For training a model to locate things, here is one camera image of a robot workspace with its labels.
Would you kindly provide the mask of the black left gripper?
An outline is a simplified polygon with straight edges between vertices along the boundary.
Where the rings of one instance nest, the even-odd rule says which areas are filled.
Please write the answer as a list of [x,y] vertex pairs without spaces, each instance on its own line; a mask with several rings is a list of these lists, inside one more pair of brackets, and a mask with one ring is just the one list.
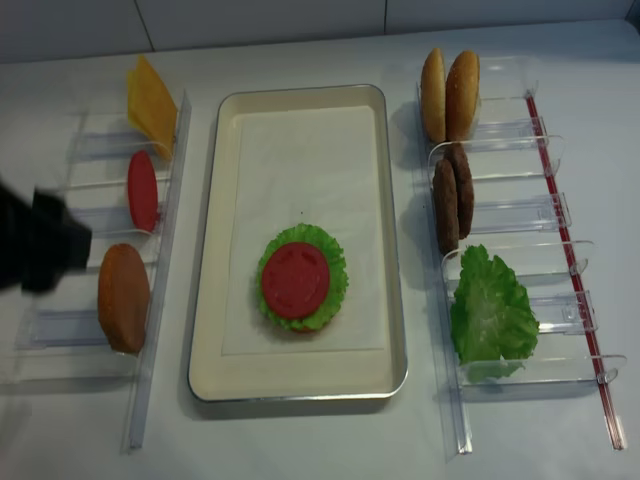
[[50,292],[65,274],[87,267],[92,230],[65,201],[36,189],[31,207],[1,185],[1,289]]

